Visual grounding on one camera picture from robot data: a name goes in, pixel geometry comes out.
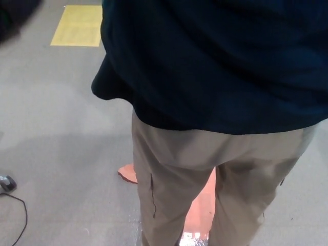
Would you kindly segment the robot left black hand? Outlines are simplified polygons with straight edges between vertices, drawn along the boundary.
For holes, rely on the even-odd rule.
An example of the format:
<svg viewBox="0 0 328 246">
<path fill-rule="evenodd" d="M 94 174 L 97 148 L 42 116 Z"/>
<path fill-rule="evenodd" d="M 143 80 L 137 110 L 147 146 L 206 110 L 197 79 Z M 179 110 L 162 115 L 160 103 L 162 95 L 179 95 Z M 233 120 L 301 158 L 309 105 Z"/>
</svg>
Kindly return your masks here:
<svg viewBox="0 0 328 246">
<path fill-rule="evenodd" d="M 20 35 L 21 29 L 43 4 L 41 0 L 1 0 L 1 44 Z"/>
</svg>

